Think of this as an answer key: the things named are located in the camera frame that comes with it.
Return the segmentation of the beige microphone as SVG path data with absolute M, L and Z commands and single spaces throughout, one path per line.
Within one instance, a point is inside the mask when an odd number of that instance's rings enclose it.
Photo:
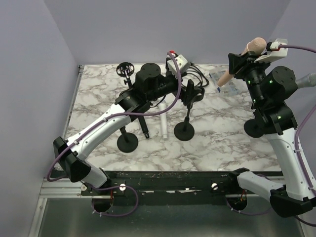
M 247 43 L 245 49 L 240 54 L 229 53 L 229 68 L 224 72 L 224 74 L 219 78 L 217 86 L 220 88 L 228 83 L 235 74 L 242 68 L 245 64 L 248 55 L 260 55 L 264 49 L 266 49 L 267 43 L 263 38 L 257 37 Z

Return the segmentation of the white microphone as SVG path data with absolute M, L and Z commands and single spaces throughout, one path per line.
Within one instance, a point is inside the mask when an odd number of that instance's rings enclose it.
M 167 108 L 167 105 L 165 102 L 162 102 L 161 104 L 159 104 L 158 106 L 160 111 L 163 111 Z M 168 139 L 168 130 L 167 130 L 167 117 L 166 117 L 166 113 L 162 113 L 160 114 L 160 132 L 161 132 L 161 136 L 164 140 Z

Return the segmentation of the round-base stand with clip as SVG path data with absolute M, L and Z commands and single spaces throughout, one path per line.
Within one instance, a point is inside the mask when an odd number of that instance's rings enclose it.
M 192 104 L 187 105 L 187 114 L 184 121 L 176 124 L 174 127 L 174 135 L 180 141 L 189 141 L 193 138 L 195 134 L 194 127 L 190 124 L 190 112 Z

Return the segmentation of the black microphone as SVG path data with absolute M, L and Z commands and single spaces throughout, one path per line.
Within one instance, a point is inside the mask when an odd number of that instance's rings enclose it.
M 141 129 L 142 129 L 142 132 L 143 132 L 145 138 L 149 139 L 150 138 L 149 130 L 148 130 L 148 127 L 147 127 L 147 124 L 146 124 L 146 121 L 145 121 L 144 117 L 139 117 L 138 120 L 139 120 Z

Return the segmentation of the round-base stand with shockmount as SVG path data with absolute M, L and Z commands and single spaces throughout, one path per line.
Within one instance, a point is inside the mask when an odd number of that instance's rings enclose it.
M 264 135 L 264 123 L 256 119 L 249 119 L 244 123 L 245 133 L 252 138 L 260 138 Z

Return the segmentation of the black tripod mic stand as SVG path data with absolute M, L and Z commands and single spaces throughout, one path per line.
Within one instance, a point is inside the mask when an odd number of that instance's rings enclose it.
M 133 75 L 134 70 L 134 65 L 129 62 L 122 62 L 116 68 L 117 75 L 124 78 L 124 84 L 129 88 L 132 87 L 130 76 Z

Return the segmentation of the silver microphone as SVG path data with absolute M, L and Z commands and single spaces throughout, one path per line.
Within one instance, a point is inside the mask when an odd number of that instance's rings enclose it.
M 308 74 L 300 79 L 296 80 L 298 89 L 314 87 L 316 85 L 316 73 Z

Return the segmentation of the black round-base mic stand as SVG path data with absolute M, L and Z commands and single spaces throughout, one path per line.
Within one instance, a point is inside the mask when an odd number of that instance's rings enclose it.
M 123 153 L 131 153 L 138 147 L 138 138 L 135 134 L 127 132 L 125 126 L 120 129 L 121 135 L 117 140 L 117 147 Z

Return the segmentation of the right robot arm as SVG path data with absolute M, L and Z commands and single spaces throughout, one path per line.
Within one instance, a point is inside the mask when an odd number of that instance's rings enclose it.
M 229 174 L 228 190 L 234 194 L 249 190 L 259 195 L 283 218 L 311 211 L 316 205 L 316 179 L 300 145 L 301 128 L 285 103 L 298 89 L 293 71 L 278 66 L 266 74 L 271 64 L 269 56 L 254 52 L 229 53 L 228 59 L 229 73 L 246 83 L 252 99 L 254 118 L 244 124 L 244 130 L 251 137 L 267 138 L 285 181 L 275 183 L 240 168 Z

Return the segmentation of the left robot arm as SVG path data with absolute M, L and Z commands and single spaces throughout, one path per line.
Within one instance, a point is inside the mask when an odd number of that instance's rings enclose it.
M 129 153 L 137 148 L 137 137 L 125 131 L 125 127 L 141 117 L 151 117 L 166 113 L 178 100 L 184 106 L 200 101 L 204 96 L 204 88 L 196 86 L 192 80 L 182 85 L 182 74 L 185 72 L 180 64 L 172 60 L 166 63 L 166 74 L 161 74 L 159 65 L 146 63 L 135 75 L 135 82 L 121 92 L 115 102 L 97 120 L 81 132 L 64 139 L 54 140 L 55 161 L 71 182 L 83 181 L 92 185 L 93 190 L 104 195 L 109 191 L 106 173 L 87 161 L 92 151 L 113 133 L 120 130 L 118 147 Z M 155 113 L 149 113 L 151 103 L 168 94 L 173 94 L 173 103 Z

